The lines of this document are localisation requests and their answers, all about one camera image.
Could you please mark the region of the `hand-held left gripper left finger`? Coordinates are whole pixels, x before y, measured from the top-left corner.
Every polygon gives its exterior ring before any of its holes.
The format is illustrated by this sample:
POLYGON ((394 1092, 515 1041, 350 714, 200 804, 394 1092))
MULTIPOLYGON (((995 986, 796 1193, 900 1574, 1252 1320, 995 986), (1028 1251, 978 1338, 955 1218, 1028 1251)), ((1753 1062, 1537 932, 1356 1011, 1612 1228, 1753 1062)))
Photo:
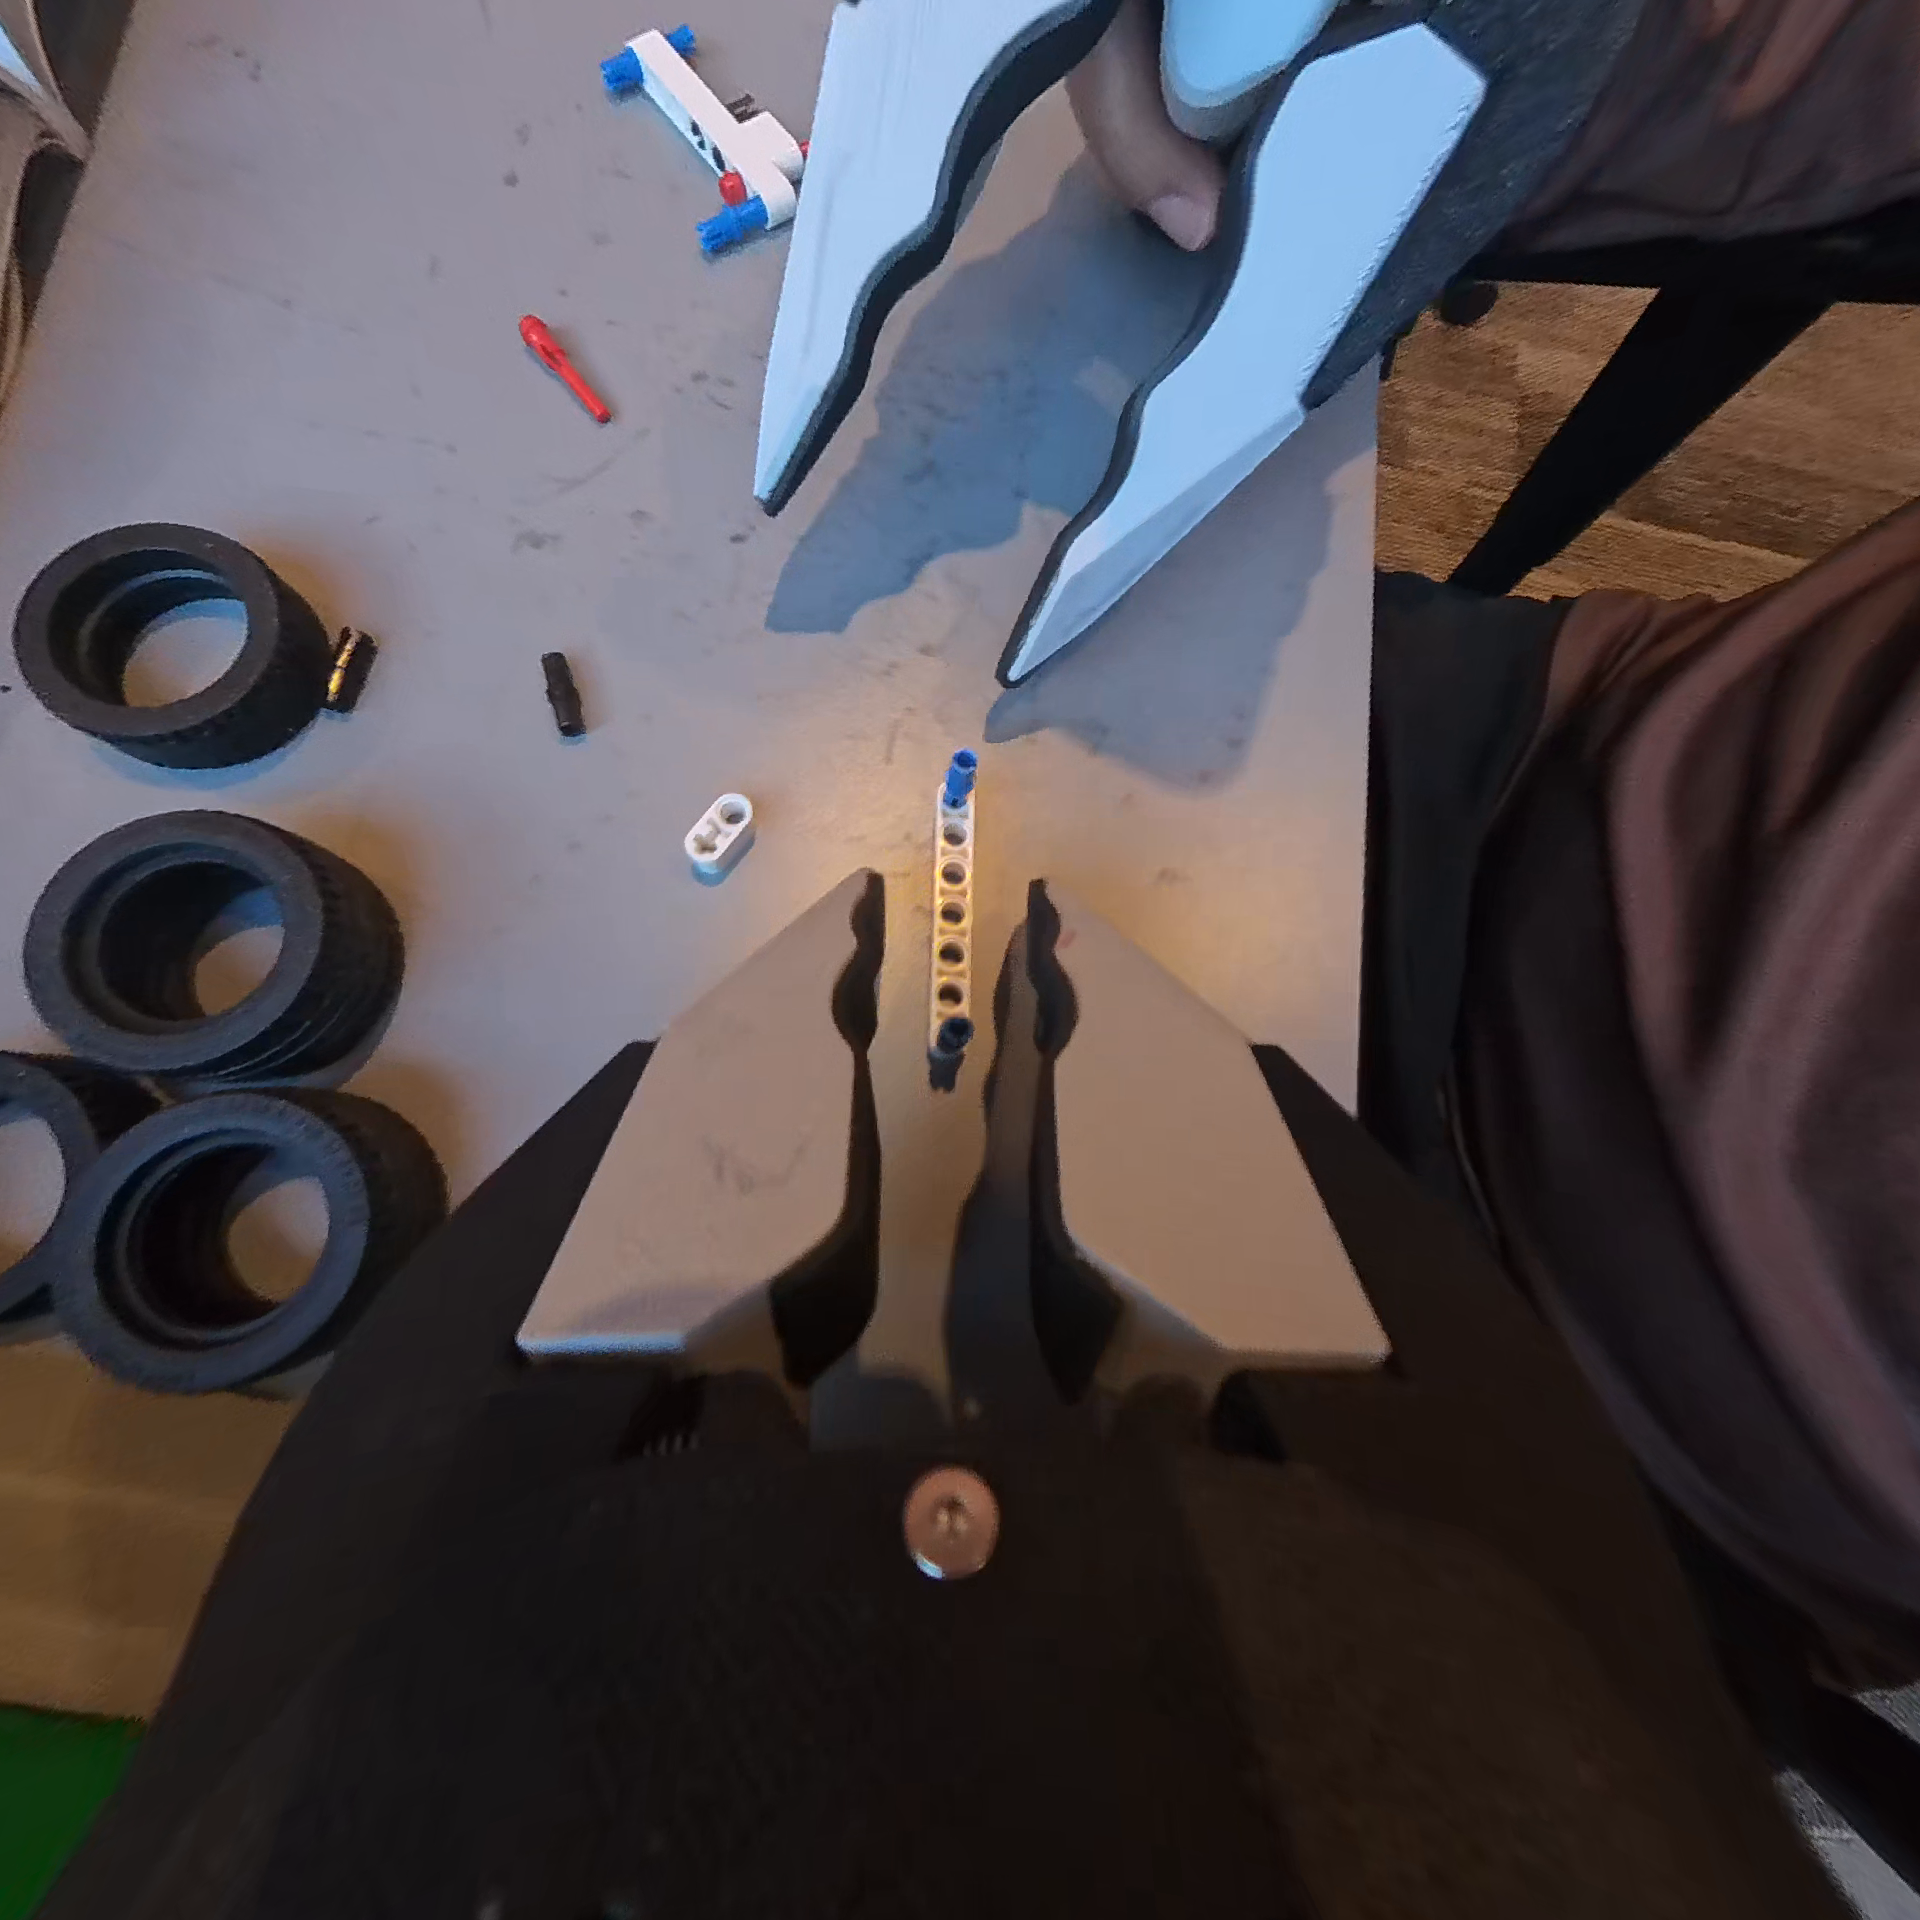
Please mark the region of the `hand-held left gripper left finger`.
POLYGON ((828 1375, 877 1303, 883 876, 852 871, 660 1036, 523 1318, 533 1360, 828 1375))

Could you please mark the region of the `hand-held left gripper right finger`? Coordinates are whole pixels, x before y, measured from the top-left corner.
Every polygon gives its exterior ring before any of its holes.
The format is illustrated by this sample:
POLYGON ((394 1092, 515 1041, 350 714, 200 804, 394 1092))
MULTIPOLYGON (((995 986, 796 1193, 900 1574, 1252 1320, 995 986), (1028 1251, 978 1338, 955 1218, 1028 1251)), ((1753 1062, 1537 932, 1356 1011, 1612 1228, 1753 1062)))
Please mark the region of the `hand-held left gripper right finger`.
POLYGON ((980 1118, 978 1411, 1386 1371, 1256 1046, 1056 880, 1001 963, 980 1118))

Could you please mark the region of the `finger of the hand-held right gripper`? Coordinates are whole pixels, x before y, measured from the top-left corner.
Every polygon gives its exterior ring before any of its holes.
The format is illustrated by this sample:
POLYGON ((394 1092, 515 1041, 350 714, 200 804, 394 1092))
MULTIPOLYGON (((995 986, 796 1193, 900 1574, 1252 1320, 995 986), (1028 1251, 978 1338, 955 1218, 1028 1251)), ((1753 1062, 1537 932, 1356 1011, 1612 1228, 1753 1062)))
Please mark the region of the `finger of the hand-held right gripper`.
POLYGON ((1234 158, 1222 278, 1120 412, 1112 465, 1016 622, 1001 687, 1100 622, 1298 431, 1484 96, 1477 64, 1417 16, 1332 33, 1274 87, 1234 158))
POLYGON ((755 497, 780 515, 865 391, 883 326, 947 257, 1018 116, 1116 3, 862 3, 832 14, 766 356, 755 497))

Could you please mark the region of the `white holed brick beam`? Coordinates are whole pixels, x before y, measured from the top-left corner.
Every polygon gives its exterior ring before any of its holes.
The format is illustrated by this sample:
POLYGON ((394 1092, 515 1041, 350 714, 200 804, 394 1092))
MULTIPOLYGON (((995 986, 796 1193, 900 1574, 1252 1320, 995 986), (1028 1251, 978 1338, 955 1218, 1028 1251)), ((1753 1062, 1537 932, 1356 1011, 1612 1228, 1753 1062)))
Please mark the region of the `white holed brick beam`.
POLYGON ((945 810, 941 782, 930 841, 929 1033, 945 1015, 973 1020, 977 792, 964 810, 945 810))

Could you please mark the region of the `person's right forearm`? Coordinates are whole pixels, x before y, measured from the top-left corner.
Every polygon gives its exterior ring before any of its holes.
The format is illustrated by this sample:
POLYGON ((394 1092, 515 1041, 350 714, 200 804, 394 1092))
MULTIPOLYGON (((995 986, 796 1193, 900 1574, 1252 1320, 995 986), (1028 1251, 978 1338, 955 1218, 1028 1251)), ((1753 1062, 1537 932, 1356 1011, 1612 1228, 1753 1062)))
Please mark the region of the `person's right forearm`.
POLYGON ((1726 246, 1915 200, 1915 3, 1459 4, 1496 130, 1448 252, 1726 246))

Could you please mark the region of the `grey desk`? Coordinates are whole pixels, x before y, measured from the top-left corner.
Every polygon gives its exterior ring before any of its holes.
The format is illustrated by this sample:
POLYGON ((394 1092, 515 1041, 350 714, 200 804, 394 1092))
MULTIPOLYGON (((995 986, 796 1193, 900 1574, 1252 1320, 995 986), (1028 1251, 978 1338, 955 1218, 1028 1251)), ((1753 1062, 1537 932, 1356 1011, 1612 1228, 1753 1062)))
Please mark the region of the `grey desk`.
POLYGON ((1058 94, 1000 148, 796 502, 752 494, 785 240, 704 258, 704 168, 602 58, 690 23, 794 130, 824 4, 134 4, 5 412, 5 622, 49 559, 190 521, 371 632, 354 715, 170 776, 53 720, 5 647, 5 1046, 49 879, 165 810, 292 828, 400 913, 350 1089, 456 1208, 854 868, 884 876, 881 1307, 821 1391, 845 1433, 945 1362, 980 1167, 972 1048, 929 1086, 929 841, 980 752, 992 987, 1056 880, 1241 1033, 1356 1103, 1377 387, 1328 402, 1067 657, 995 667, 1118 412, 1209 267, 1107 194, 1058 94), (600 426, 521 343, 540 315, 600 426), (588 734, 560 739, 542 654, 588 734), (699 880, 723 794, 755 844, 699 880))

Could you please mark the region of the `person's right hand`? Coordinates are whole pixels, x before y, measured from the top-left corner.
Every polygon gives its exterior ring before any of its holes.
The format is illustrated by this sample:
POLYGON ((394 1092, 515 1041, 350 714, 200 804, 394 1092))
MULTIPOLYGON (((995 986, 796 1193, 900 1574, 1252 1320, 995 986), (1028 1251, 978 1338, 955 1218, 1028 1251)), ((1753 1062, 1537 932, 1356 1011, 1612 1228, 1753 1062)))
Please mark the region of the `person's right hand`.
POLYGON ((1213 240, 1228 169, 1169 114, 1161 14, 1158 3, 1118 3, 1100 42, 1066 79, 1066 94, 1118 202, 1172 247, 1196 254, 1213 240))

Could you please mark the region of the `white beam assembly with pins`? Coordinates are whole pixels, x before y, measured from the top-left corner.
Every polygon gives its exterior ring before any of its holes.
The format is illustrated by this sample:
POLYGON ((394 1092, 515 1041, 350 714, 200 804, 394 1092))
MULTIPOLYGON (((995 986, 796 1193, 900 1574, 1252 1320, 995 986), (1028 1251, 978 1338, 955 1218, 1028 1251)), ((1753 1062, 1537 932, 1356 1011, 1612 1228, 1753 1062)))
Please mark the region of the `white beam assembly with pins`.
POLYGON ((704 257, 723 257, 796 220, 809 145, 755 96, 724 100, 713 91, 697 68, 697 49, 688 23, 646 31, 600 64, 600 81, 618 104, 651 104, 704 162, 717 211, 697 224, 697 239, 704 257))

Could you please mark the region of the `black chair base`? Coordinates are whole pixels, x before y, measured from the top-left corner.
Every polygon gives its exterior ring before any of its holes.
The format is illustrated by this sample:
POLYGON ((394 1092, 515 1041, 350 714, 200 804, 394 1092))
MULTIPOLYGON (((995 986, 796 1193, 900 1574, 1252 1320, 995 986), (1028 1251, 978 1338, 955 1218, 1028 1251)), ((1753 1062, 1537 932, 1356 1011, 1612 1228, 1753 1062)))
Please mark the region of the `black chair base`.
POLYGON ((1484 321, 1507 283, 1650 290, 1568 419, 1452 569, 1507 595, 1556 561, 1724 402, 1836 305, 1917 302, 1917 204, 1740 243, 1646 243, 1480 254, 1441 295, 1441 322, 1484 321))

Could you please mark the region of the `black rubber toy tyre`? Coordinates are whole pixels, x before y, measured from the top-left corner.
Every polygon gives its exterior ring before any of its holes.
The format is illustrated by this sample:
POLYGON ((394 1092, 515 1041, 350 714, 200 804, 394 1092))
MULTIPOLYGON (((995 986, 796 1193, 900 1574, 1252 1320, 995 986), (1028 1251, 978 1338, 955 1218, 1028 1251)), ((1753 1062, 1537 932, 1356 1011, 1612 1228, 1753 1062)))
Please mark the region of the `black rubber toy tyre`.
POLYGON ((402 932, 354 865, 258 818, 192 807, 115 828, 49 880, 21 947, 40 1020, 101 1068, 197 1086, 267 1086, 357 1052, 394 1006, 402 932), (261 896, 267 975, 210 1012, 197 987, 221 914, 261 896))
POLYGON ((97 1063, 11 1050, 3 1055, 5 1120, 44 1122, 62 1168, 62 1198, 51 1225, 27 1252, 5 1264, 5 1343, 45 1338, 56 1328, 56 1281, 81 1186, 105 1150, 161 1107, 156 1092, 134 1076, 97 1063))
POLYGON ((325 1358, 445 1222, 449 1185, 419 1129, 340 1091, 200 1095, 140 1120, 64 1195, 56 1318, 108 1376, 203 1396, 325 1358), (304 1282, 258 1296, 230 1252, 257 1185, 307 1179, 326 1214, 304 1282))
POLYGON ((323 711, 333 664, 320 615, 258 553, 212 530, 142 521, 51 559, 14 618, 17 666, 62 724, 163 770, 265 759, 323 711), (243 639, 226 670, 170 704, 134 706, 129 666, 147 628, 230 602, 243 639))

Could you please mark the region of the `red plastic axle pin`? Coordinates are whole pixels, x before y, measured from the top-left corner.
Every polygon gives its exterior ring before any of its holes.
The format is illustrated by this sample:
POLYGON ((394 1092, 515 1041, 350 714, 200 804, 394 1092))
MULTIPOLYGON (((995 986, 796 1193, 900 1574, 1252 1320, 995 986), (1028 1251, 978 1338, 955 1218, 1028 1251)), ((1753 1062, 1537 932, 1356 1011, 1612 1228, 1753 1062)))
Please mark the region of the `red plastic axle pin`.
POLYGON ((534 314, 520 318, 520 339, 529 354, 562 384, 562 390, 586 409, 597 426, 610 426, 613 412, 588 375, 574 364, 554 330, 534 314))

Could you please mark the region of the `person's torso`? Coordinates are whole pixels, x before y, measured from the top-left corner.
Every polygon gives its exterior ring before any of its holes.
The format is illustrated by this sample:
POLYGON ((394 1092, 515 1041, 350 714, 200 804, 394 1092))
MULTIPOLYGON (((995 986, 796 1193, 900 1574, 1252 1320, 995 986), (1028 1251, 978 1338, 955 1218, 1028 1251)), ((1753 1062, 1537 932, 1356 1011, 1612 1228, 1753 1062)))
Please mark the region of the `person's torso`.
POLYGON ((1732 602, 1379 574, 1360 1113, 1683 1523, 1915 1887, 1917 508, 1732 602))

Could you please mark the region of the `open instruction booklet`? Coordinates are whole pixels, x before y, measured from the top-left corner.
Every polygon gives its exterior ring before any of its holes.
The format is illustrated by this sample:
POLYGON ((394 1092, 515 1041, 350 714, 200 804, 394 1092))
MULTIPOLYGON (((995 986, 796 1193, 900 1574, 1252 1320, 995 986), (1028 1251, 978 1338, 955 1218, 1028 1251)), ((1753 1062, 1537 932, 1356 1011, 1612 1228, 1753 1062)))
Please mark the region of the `open instruction booklet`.
POLYGON ((3 399, 105 111, 131 3, 3 4, 3 399))

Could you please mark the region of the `green plastic bin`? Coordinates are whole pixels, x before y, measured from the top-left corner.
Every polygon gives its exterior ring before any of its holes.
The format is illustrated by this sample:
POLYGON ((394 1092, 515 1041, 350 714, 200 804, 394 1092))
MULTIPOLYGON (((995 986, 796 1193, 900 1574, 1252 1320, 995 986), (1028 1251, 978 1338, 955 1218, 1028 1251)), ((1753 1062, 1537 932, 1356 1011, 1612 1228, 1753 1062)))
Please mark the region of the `green plastic bin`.
POLYGON ((3 1707, 3 1916, 37 1911, 145 1737, 140 1719, 3 1707))

